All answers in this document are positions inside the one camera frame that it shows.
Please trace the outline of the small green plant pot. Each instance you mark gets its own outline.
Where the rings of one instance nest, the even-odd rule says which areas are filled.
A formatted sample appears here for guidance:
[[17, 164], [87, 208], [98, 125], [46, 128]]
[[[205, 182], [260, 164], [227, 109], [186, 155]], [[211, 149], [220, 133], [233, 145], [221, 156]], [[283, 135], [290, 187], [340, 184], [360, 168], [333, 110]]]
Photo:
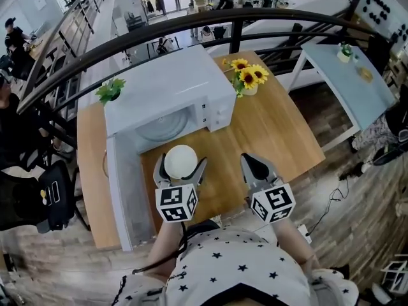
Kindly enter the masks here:
[[114, 101], [120, 96], [126, 81], [120, 78], [111, 78], [104, 83], [97, 91], [96, 95], [102, 105], [106, 105], [110, 101]]

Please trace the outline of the black office chair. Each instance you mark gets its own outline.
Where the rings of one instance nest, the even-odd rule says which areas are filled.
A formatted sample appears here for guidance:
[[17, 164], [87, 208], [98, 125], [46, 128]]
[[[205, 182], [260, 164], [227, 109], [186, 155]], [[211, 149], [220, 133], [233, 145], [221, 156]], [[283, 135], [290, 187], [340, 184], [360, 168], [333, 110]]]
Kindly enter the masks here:
[[75, 195], [79, 169], [69, 174], [59, 160], [39, 178], [14, 177], [0, 171], [0, 231], [20, 226], [34, 226], [38, 233], [60, 231], [76, 216], [87, 231], [91, 230], [80, 213]]

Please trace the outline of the person's star print shirt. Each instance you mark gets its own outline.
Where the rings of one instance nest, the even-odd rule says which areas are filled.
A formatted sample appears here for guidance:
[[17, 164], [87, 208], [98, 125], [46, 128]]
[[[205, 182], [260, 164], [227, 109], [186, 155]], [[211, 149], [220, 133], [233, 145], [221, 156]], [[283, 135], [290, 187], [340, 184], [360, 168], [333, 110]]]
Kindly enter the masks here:
[[355, 283], [330, 269], [303, 270], [286, 251], [255, 233], [227, 226], [189, 241], [166, 281], [122, 278], [112, 306], [356, 306]]

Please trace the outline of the person's left forearm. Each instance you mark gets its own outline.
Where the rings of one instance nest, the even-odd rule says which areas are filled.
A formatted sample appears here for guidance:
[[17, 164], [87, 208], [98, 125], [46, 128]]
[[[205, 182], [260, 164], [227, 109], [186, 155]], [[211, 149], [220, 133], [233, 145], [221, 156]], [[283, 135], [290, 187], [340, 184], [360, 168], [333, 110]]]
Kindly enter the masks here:
[[[159, 230], [156, 241], [154, 242], [149, 256], [148, 265], [157, 263], [179, 249], [179, 243], [182, 238], [182, 226], [179, 222], [163, 222]], [[146, 276], [159, 279], [166, 282], [172, 271], [175, 269], [175, 258], [145, 272]]]

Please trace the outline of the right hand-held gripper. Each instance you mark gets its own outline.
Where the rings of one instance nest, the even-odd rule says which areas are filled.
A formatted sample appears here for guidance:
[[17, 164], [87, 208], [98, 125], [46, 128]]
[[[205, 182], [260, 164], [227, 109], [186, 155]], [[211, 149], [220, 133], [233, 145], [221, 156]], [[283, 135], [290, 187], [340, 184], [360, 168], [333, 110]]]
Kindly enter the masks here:
[[289, 217], [296, 205], [295, 197], [273, 163], [253, 153], [242, 153], [240, 166], [252, 212], [266, 224]]

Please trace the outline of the white power strip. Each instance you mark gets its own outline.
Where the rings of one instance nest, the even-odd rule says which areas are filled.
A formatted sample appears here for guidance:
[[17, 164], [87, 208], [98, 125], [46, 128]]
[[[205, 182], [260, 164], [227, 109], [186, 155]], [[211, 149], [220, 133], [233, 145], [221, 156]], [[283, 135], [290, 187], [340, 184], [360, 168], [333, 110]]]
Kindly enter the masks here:
[[310, 233], [306, 227], [306, 225], [301, 224], [297, 227], [297, 230], [302, 234], [302, 236], [304, 237], [304, 239], [306, 239], [306, 241], [308, 242], [308, 244], [312, 243], [312, 239], [310, 237]]

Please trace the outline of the wooden table with white legs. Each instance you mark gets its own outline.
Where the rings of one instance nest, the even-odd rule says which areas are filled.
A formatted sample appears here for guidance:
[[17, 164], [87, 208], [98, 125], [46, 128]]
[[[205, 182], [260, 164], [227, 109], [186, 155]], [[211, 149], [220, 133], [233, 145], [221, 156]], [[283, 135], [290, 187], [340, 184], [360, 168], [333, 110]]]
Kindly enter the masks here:
[[[224, 58], [261, 63], [252, 51], [213, 58], [229, 82], [233, 72], [226, 73], [227, 66], [222, 64]], [[107, 175], [104, 107], [95, 94], [79, 101], [78, 165], [85, 210], [96, 247], [122, 249]], [[213, 132], [203, 128], [142, 154], [154, 235], [163, 220], [156, 208], [154, 166], [163, 153], [177, 145], [188, 145], [199, 159], [207, 158], [205, 179], [199, 187], [199, 202], [192, 222], [204, 221], [244, 204], [248, 188], [240, 168], [242, 153], [253, 153], [271, 161], [285, 182], [324, 160], [323, 151], [299, 109], [279, 81], [269, 75], [255, 95], [235, 96], [228, 126]]]

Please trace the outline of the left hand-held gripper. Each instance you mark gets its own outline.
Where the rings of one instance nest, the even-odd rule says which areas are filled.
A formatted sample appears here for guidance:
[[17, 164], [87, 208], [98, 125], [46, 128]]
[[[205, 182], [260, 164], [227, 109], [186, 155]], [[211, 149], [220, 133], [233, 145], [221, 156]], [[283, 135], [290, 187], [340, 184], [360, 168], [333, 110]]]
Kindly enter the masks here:
[[153, 179], [157, 189], [156, 208], [164, 222], [184, 222], [193, 218], [199, 202], [197, 189], [203, 182], [207, 158], [201, 159], [187, 183], [182, 185], [171, 183], [171, 178], [164, 167], [166, 154], [163, 153], [156, 162]]

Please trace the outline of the white microwave oven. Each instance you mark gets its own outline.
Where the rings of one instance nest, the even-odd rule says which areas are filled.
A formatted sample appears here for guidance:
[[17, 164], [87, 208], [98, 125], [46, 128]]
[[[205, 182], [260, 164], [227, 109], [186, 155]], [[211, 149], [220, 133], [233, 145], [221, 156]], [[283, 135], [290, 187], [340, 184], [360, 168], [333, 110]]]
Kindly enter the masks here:
[[104, 107], [106, 165], [124, 251], [154, 235], [142, 154], [206, 128], [231, 122], [235, 90], [201, 46], [166, 54], [120, 75], [119, 97]]

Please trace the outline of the light blue table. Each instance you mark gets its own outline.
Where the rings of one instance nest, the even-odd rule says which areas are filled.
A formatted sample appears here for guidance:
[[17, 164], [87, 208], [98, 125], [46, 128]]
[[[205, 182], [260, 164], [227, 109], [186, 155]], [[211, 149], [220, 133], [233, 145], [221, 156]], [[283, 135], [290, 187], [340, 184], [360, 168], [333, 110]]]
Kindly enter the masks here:
[[[305, 43], [302, 45], [302, 52], [294, 70], [280, 81], [288, 92], [315, 84], [317, 80], [311, 70], [303, 70], [305, 63], [309, 62], [342, 105], [352, 126], [323, 146], [325, 152], [366, 129], [395, 102], [390, 88], [369, 59], [360, 48], [352, 49], [359, 55], [360, 60], [357, 63], [353, 61], [344, 63], [337, 57], [339, 46]], [[372, 72], [374, 78], [371, 83], [367, 83], [359, 76], [360, 67]]]

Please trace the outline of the person's dark shorts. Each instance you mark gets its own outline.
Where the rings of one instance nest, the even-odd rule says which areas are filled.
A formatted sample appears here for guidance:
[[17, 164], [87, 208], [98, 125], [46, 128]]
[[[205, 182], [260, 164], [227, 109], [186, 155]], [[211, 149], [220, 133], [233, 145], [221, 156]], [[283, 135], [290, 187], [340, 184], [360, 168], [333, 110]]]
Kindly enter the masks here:
[[220, 226], [211, 219], [202, 221], [198, 224], [193, 224], [186, 229], [186, 234], [192, 236], [197, 233], [204, 233], [212, 230], [219, 229]]

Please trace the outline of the sunflower pot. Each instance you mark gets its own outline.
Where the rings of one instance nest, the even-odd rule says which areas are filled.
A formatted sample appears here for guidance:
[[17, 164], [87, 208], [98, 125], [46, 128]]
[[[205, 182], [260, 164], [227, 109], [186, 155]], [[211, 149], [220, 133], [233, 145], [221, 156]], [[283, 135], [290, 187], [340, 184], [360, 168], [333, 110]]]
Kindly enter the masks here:
[[264, 84], [269, 77], [269, 72], [264, 67], [251, 64], [247, 59], [224, 58], [222, 64], [228, 67], [226, 73], [233, 72], [230, 82], [238, 98], [255, 95], [259, 85]]

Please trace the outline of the green plant in white pot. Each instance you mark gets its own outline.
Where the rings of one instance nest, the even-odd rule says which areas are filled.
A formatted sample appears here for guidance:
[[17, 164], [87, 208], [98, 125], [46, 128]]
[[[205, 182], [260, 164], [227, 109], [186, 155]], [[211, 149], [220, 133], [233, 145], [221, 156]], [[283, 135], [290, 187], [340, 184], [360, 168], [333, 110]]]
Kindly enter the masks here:
[[353, 55], [352, 46], [346, 42], [339, 43], [337, 57], [340, 61], [348, 63]]

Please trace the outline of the person's right forearm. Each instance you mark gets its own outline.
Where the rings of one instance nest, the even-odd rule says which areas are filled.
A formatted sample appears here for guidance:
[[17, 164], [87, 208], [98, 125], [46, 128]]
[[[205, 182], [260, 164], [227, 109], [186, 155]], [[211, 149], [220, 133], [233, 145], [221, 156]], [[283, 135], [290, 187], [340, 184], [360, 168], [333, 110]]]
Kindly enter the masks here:
[[286, 251], [304, 271], [321, 268], [313, 248], [289, 218], [273, 223], [272, 228], [281, 249]]

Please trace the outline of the white round bowl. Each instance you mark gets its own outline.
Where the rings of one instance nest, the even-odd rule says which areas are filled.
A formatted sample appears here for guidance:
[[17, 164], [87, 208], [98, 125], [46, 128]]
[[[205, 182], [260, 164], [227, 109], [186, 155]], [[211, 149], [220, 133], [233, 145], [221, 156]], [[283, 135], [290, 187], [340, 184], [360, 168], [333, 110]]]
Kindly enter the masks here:
[[173, 179], [188, 177], [198, 164], [195, 151], [188, 145], [177, 145], [164, 158], [164, 169]]

